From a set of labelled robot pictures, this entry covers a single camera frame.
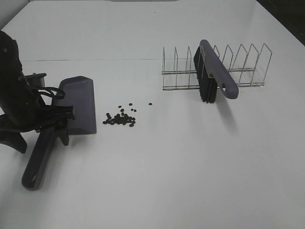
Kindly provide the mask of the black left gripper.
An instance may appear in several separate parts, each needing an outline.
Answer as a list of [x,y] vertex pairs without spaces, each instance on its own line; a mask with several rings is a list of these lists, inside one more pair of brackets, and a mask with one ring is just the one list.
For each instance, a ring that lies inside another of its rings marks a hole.
[[[21,154],[27,150],[27,143],[21,133],[40,130],[47,126],[61,125],[74,119],[72,106],[47,105],[43,96],[53,100],[64,99],[66,93],[56,87],[42,90],[26,86],[19,48],[16,40],[4,31],[0,32],[0,143]],[[55,134],[64,146],[69,144],[67,126],[56,127]]]

